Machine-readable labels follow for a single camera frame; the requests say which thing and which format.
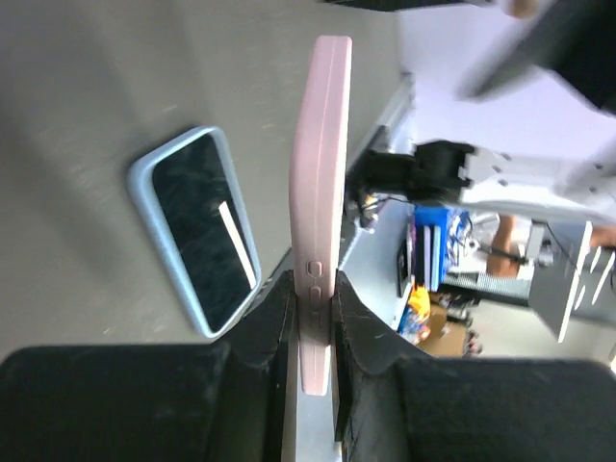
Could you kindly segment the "pink phone case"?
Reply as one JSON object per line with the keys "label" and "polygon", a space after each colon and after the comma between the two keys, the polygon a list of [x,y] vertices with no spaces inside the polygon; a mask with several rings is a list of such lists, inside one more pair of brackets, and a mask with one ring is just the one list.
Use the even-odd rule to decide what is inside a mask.
{"label": "pink phone case", "polygon": [[289,208],[302,390],[324,396],[339,265],[347,163],[352,40],[320,36],[295,131]]}

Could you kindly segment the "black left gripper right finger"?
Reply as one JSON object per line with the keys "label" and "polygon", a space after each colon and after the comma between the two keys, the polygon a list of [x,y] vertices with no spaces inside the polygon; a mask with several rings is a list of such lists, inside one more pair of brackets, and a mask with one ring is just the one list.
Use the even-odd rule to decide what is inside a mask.
{"label": "black left gripper right finger", "polygon": [[332,304],[347,461],[611,461],[615,376],[588,360],[447,359],[407,341],[343,273]]}

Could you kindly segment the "light blue phone case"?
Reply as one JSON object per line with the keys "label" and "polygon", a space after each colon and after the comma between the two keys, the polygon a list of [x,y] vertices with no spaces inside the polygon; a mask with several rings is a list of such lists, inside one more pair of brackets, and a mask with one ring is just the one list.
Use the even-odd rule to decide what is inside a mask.
{"label": "light blue phone case", "polygon": [[[150,236],[150,239],[152,240],[152,242],[155,244],[158,255],[160,256],[160,259],[165,267],[165,270],[167,272],[168,278],[171,281],[173,288],[175,290],[175,292],[178,295],[178,298],[182,304],[182,307],[185,311],[185,313],[187,314],[192,327],[194,328],[194,330],[196,332],[198,332],[202,337],[209,339],[211,341],[221,337],[222,335],[224,335],[242,316],[236,318],[234,320],[234,322],[223,332],[221,332],[219,335],[217,335],[214,338],[210,338],[208,336],[206,336],[203,332],[203,326],[199,324],[199,321],[197,319],[197,314],[191,309],[191,307],[189,306],[189,302],[188,302],[188,296],[183,292],[183,289],[180,287],[180,281],[179,281],[179,277],[177,276],[177,274],[175,273],[176,270],[176,266],[172,261],[172,257],[170,255],[171,253],[171,247],[172,244],[170,242],[170,235],[168,233],[168,229],[167,226],[164,224],[164,220],[162,217],[162,213],[161,213],[161,209],[158,205],[158,201],[156,199],[156,197],[153,194],[153,189],[150,185],[150,176],[151,176],[151,169],[153,167],[153,164],[156,162],[156,160],[163,155],[167,148],[169,146],[174,146],[176,145],[180,140],[184,139],[187,135],[195,132],[195,131],[199,131],[199,130],[208,130],[208,129],[215,129],[215,130],[219,130],[221,132],[221,136],[223,137],[223,142],[226,145],[226,150],[228,152],[228,155],[231,159],[231,162],[233,164],[233,160],[232,160],[232,156],[230,153],[230,148],[229,148],[229,144],[227,141],[227,138],[225,137],[223,131],[216,127],[216,126],[198,126],[195,128],[192,128],[191,130],[185,132],[182,135],[177,136],[176,138],[168,141],[167,143],[157,147],[156,149],[150,151],[149,153],[143,155],[142,157],[140,157],[139,159],[137,159],[129,168],[128,170],[128,174],[127,174],[127,186],[128,186],[128,190],[129,193],[131,195],[131,198],[137,208],[137,210],[139,211],[139,214],[141,216],[141,219],[143,221],[143,223],[145,224],[145,227],[147,229],[147,232]],[[249,224],[249,219],[248,219],[248,215],[246,212],[246,208],[244,205],[244,199],[242,196],[242,192],[241,192],[241,187],[240,187],[240,183],[238,181],[238,177],[236,174],[236,170],[235,170],[235,166],[233,164],[233,168],[235,171],[235,176],[237,178],[237,182],[238,182],[238,189],[239,189],[239,194],[242,197],[242,202],[243,202],[243,209],[244,209],[244,213],[245,213],[245,227],[249,230],[250,232],[250,241],[252,242],[252,248],[253,248],[253,257],[255,259],[256,265],[258,267],[258,270],[260,271],[261,274],[261,282],[258,285],[258,288],[255,291],[255,294],[250,298],[249,303],[247,304],[247,306],[243,309],[242,311],[242,315],[243,313],[246,311],[246,309],[249,307],[252,299],[256,296],[258,290],[261,287],[261,283],[262,283],[262,271],[261,271],[261,265],[259,262],[259,257],[258,257],[258,252],[257,252],[257,248],[256,248],[256,244],[254,242],[254,238],[253,238],[253,234],[252,234],[252,230]]]}

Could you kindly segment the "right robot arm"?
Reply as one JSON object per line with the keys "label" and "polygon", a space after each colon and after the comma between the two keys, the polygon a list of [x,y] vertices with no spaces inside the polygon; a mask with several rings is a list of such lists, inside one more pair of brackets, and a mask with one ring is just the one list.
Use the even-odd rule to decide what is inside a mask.
{"label": "right robot arm", "polygon": [[411,154],[370,151],[346,183],[350,201],[384,193],[422,205],[450,205],[541,220],[615,222],[615,158],[544,158],[453,141]]}

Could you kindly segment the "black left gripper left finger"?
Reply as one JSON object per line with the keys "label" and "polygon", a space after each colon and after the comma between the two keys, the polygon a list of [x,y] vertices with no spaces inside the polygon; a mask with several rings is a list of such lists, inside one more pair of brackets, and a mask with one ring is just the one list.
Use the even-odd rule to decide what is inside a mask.
{"label": "black left gripper left finger", "polygon": [[5,461],[291,461],[294,281],[210,344],[37,346],[1,366]]}

